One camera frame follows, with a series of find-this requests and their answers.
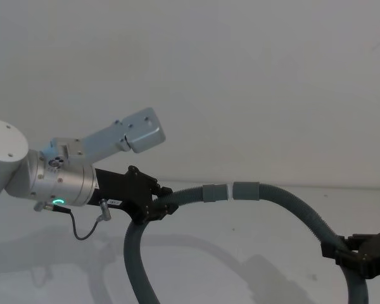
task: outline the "gray corrugated hose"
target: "gray corrugated hose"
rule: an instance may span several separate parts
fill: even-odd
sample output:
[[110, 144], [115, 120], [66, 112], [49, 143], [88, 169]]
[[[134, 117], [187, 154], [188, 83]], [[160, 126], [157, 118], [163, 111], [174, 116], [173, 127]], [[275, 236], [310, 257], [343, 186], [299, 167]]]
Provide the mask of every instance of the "gray corrugated hose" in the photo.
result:
[[[276, 203], [296, 215], [323, 242], [332, 243], [338, 248], [345, 244], [331, 228], [321, 219], [315, 210], [295, 195], [275, 186], [259, 183], [234, 183], [233, 197], [235, 200], [267, 200]], [[207, 185], [172, 193], [155, 203], [177, 203], [179, 206], [198, 201], [227, 200], [226, 185]], [[148, 223], [135, 225], [131, 223], [124, 242], [124, 260], [128, 277], [139, 304], [160, 304], [146, 275], [141, 260], [141, 237]], [[342, 269], [348, 284], [349, 304], [368, 304], [367, 286], [365, 280], [356, 273]]]

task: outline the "flexible conduit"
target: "flexible conduit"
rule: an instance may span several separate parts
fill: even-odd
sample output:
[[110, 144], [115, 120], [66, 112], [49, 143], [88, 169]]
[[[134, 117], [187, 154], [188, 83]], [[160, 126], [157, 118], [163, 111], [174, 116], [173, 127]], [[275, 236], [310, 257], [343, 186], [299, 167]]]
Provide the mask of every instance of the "flexible conduit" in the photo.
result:
[[[224, 185], [207, 185], [181, 190], [155, 200], [155, 203], [177, 203], [183, 206], [198, 201], [227, 200]], [[234, 183], [235, 200], [267, 200], [284, 207], [298, 217], [315, 234], [320, 242], [334, 244], [345, 249], [345, 244], [324, 222], [318, 213], [295, 195], [281, 188], [251, 182]], [[148, 223], [131, 223], [124, 241], [124, 261], [132, 289], [139, 304], [160, 304], [146, 275], [141, 259], [141, 238]], [[369, 304], [366, 281], [358, 274], [342, 268], [348, 285], [348, 304]]]

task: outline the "white wall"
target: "white wall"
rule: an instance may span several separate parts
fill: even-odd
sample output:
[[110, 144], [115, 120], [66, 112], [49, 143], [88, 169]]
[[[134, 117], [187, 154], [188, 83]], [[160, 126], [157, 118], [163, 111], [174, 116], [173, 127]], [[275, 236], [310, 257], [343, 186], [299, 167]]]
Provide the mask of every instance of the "white wall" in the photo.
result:
[[380, 0], [0, 1], [0, 119], [34, 148], [146, 106], [167, 142], [104, 167], [380, 187]]
[[[166, 183], [175, 189], [190, 186]], [[338, 233], [380, 232], [380, 191], [288, 188]], [[129, 218], [114, 211], [84, 242], [70, 218], [0, 197], [0, 304], [136, 304], [123, 261]], [[80, 234], [98, 215], [76, 208]], [[347, 303], [343, 275], [296, 218], [266, 201], [182, 207], [149, 226], [143, 258], [162, 304]], [[369, 282], [380, 304], [380, 277]]]

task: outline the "black clamp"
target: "black clamp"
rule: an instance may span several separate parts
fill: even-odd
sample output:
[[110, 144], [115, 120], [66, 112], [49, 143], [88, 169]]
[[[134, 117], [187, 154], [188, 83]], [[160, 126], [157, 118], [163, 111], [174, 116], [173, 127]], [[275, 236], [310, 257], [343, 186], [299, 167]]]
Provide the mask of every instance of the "black clamp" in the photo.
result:
[[341, 236], [348, 250], [339, 250], [334, 245], [321, 243], [322, 256], [335, 259], [336, 265], [354, 270], [364, 279], [380, 276], [380, 233]]
[[99, 189], [95, 190], [89, 205], [98, 205], [101, 199], [107, 200], [109, 208], [123, 210], [129, 214], [135, 224], [161, 220], [167, 214], [173, 214], [178, 205], [156, 204], [153, 196], [161, 198], [173, 191], [161, 187], [158, 180], [129, 166], [126, 174], [96, 169]]

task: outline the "black cable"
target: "black cable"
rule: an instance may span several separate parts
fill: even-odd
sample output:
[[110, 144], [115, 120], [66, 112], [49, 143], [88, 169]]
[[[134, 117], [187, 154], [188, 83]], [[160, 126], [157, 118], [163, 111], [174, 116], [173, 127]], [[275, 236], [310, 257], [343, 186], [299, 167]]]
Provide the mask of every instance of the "black cable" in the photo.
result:
[[84, 241], [85, 239], [88, 239], [92, 234], [93, 232], [96, 230], [96, 227], [97, 225], [99, 224], [98, 221], [96, 221], [96, 223], [94, 223], [94, 226], [93, 228], [90, 230], [90, 232], [84, 236], [84, 237], [80, 237], [77, 235], [77, 231], [76, 231], [76, 221], [75, 221], [75, 217], [73, 216], [73, 213], [72, 211], [69, 213], [70, 214], [70, 217], [72, 218], [72, 225], [73, 225], [73, 234], [75, 235], [75, 238], [77, 238], [79, 241]]

